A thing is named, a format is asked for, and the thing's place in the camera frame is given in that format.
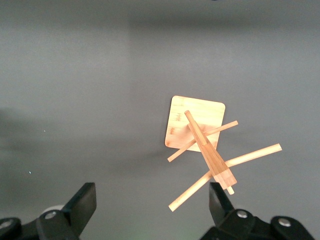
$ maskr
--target gray surface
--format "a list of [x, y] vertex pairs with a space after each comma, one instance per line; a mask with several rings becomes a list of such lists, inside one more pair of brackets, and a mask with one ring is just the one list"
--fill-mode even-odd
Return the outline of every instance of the gray surface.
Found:
[[2, 1], [0, 218], [24, 223], [95, 182], [82, 239], [196, 240], [213, 221], [208, 169], [164, 145], [174, 95], [222, 102], [218, 150], [234, 206], [297, 218], [318, 239], [320, 1]]

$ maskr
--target square wooden board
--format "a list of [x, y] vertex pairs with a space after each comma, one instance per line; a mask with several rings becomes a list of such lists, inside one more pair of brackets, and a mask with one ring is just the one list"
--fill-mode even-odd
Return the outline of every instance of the square wooden board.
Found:
[[[171, 101], [165, 145], [180, 149], [194, 139], [188, 124], [185, 111], [189, 110], [203, 132], [211, 131], [222, 125], [226, 106], [221, 102], [207, 101], [196, 98], [174, 96]], [[220, 132], [208, 136], [212, 145], [217, 148]], [[200, 152], [197, 144], [188, 150]]]

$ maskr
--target silver bolt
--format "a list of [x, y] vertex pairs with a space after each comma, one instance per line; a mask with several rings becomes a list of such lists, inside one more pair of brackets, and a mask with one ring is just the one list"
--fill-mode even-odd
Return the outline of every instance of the silver bolt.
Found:
[[238, 215], [239, 218], [242, 218], [242, 219], [246, 219], [248, 217], [248, 214], [243, 210], [237, 211], [236, 214]]
[[12, 223], [13, 223], [12, 219], [5, 221], [0, 224], [0, 229], [5, 229], [5, 228], [9, 227]]
[[285, 218], [279, 218], [278, 222], [280, 225], [284, 226], [284, 227], [291, 227], [291, 223], [288, 219]]
[[44, 218], [45, 218], [45, 219], [52, 219], [52, 218], [55, 217], [55, 215], [57, 215], [57, 213], [56, 213], [55, 211], [51, 211], [51, 212], [49, 212], [48, 214], [46, 214], [46, 215], [44, 216]]

